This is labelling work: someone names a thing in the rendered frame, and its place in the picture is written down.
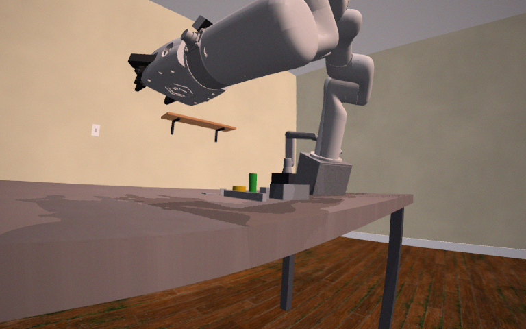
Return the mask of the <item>green flat plate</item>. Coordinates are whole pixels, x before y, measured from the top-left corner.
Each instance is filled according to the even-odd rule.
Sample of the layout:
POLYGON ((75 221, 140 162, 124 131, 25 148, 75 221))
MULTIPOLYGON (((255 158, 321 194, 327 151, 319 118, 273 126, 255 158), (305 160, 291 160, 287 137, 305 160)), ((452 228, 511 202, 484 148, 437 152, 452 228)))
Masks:
POLYGON ((249 192, 256 193, 256 188, 257 188, 257 174, 250 173, 249 174, 249 192))

